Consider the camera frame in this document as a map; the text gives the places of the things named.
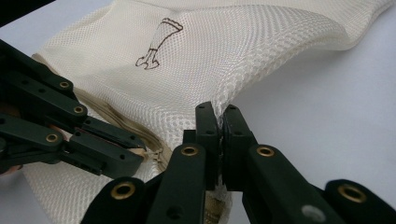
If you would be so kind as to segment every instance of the black ink drawing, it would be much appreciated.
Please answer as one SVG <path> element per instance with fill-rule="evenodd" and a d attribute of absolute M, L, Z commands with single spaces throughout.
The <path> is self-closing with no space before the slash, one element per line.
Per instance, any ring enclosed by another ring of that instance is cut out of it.
<path fill-rule="evenodd" d="M 145 66 L 146 70 L 156 68 L 160 66 L 160 63 L 155 58 L 159 48 L 165 42 L 167 38 L 183 30 L 183 26 L 176 21 L 172 21 L 169 18 L 165 18 L 161 21 L 157 28 L 157 32 L 149 46 L 148 53 L 146 56 L 141 57 L 137 60 L 136 66 Z"/>

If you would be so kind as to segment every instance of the mesh fabric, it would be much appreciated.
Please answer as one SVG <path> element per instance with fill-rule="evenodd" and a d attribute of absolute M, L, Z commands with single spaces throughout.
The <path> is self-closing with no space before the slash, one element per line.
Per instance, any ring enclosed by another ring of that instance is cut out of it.
<path fill-rule="evenodd" d="M 87 104 L 107 104 L 105 114 L 136 122 L 175 148 L 183 130 L 195 128 L 198 104 L 211 101 L 219 118 L 239 92 L 302 50 L 355 46 L 391 4 L 117 0 L 57 34 L 35 58 L 84 90 Z M 140 177 L 150 179 L 156 169 L 147 163 Z M 108 181 L 64 163 L 30 165 L 25 173 L 55 223 L 79 222 Z M 222 207 L 229 198 L 224 190 L 210 195 Z M 210 222 L 221 214 L 225 222 L 227 209 Z"/>

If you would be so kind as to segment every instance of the white surface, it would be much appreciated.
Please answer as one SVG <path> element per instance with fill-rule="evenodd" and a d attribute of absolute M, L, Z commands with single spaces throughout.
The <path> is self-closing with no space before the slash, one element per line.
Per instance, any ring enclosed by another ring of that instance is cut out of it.
<path fill-rule="evenodd" d="M 0 29 L 27 55 L 110 0 L 58 0 Z M 258 141 L 282 150 L 309 182 L 360 182 L 396 207 L 396 8 L 348 51 L 309 50 L 234 104 Z M 240 199 L 235 207 L 242 207 Z M 0 177 L 0 223 L 49 223 L 21 174 Z M 230 223 L 248 223 L 233 209 Z"/>

